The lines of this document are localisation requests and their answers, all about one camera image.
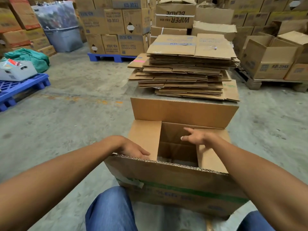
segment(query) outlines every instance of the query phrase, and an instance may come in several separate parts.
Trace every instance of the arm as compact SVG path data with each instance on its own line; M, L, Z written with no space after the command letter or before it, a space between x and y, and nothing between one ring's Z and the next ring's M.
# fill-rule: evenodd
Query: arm
M213 148L229 174L275 230L308 230L308 186L305 183L213 133L184 129L191 135L181 140Z
M146 158L149 152L123 136L58 156L0 184L0 230L27 230L110 154Z

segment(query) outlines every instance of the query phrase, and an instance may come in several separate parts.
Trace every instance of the gray plastic bin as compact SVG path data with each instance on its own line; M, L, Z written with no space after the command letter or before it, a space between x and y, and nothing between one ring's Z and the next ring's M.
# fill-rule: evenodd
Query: gray plastic bin
M83 46L79 26L44 32L57 52L71 52Z

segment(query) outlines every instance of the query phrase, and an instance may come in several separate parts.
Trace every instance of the green bag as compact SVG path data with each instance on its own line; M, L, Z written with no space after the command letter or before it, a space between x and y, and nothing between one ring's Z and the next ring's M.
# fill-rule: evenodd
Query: green bag
M43 73L49 68L48 56L43 53L33 51L31 49L18 49L12 52L5 53L4 57L6 59L13 59L15 61L31 61L38 73Z

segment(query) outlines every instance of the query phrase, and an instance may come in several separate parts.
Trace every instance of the concrete floor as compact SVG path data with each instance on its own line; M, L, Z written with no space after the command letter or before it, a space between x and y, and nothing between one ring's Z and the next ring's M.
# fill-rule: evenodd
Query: concrete floor
M0 113L0 181L57 155L102 138L128 134L134 119L130 97L155 96L127 83L127 63L90 62L85 46L50 58L51 87ZM284 87L249 90L238 82L240 108L228 126L234 144L254 152L308 183L308 95ZM85 230L84 215L94 198L116 185L102 163L30 230ZM201 215L135 203L139 231L205 230ZM236 230L256 208L249 202L216 231Z

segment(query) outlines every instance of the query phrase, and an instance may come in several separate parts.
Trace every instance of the green stripe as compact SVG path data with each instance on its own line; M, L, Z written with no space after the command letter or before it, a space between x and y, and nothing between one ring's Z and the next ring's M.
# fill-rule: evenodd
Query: green stripe
M220 200L224 200L224 201L232 202L232 203L244 204L244 203L249 201L249 199L236 197L236 196L215 194L215 193L211 193L211 192L198 191L198 190L180 188L180 187L175 187L175 186L168 186L168 185L164 185L164 184L160 184L160 183L156 183L156 182L148 182L148 181L143 181L143 180L139 180L139 181L143 182L146 186L152 186L152 187L162 188L162 189L166 189L166 190L173 190L173 191L177 191L177 192L181 192L181 193L198 195L198 196L206 197L206 198L220 199Z

